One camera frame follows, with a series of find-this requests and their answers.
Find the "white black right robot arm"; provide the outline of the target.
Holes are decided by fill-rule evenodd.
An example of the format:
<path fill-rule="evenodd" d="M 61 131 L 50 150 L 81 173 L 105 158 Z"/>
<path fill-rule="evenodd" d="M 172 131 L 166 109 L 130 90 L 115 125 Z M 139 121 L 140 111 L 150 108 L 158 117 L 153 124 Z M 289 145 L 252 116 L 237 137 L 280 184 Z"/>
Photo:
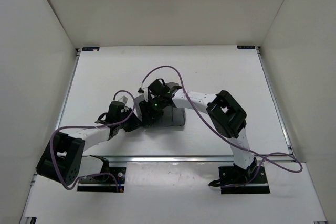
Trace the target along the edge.
<path fill-rule="evenodd" d="M 236 178 L 248 182 L 257 166 L 254 154 L 249 151 L 246 136 L 247 114 L 227 91 L 203 94 L 187 91 L 176 83 L 154 80 L 148 87 L 140 87 L 136 99 L 137 113 L 145 126 L 158 122 L 167 125 L 184 125 L 185 110 L 207 114 L 216 133 L 227 139 L 234 156 Z"/>

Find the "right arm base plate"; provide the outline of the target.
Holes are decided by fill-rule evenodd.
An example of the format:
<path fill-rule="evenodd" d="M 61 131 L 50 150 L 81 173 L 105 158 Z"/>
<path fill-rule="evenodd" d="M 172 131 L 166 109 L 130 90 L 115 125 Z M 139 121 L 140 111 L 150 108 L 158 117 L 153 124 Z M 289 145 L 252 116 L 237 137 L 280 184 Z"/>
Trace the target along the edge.
<path fill-rule="evenodd" d="M 269 194 L 265 168 L 260 167 L 256 175 L 246 178 L 233 166 L 220 166 L 219 179 L 211 181 L 211 187 L 220 187 L 221 194 Z"/>

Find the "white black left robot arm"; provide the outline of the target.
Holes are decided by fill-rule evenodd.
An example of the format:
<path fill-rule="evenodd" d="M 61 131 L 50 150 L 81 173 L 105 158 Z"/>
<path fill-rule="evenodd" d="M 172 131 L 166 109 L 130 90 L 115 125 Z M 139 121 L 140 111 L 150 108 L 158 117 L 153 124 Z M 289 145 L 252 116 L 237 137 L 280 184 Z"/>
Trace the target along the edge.
<path fill-rule="evenodd" d="M 38 164 L 38 175 L 72 190 L 80 179 L 83 152 L 116 136 L 120 129 L 131 132 L 142 126 L 141 120 L 120 101 L 112 101 L 108 112 L 101 114 L 94 126 L 63 126 L 55 130 Z"/>

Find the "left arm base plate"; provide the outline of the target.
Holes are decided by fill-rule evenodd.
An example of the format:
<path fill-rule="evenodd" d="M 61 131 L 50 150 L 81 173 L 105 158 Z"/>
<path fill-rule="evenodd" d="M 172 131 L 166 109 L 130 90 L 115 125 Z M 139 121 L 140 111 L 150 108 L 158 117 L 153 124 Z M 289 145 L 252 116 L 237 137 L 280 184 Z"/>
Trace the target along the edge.
<path fill-rule="evenodd" d="M 77 192 L 90 193 L 123 193 L 125 191 L 125 179 L 127 167 L 122 165 L 112 164 L 109 166 L 111 173 L 116 181 L 111 176 L 101 175 L 97 177 L 82 178 L 77 184 Z"/>

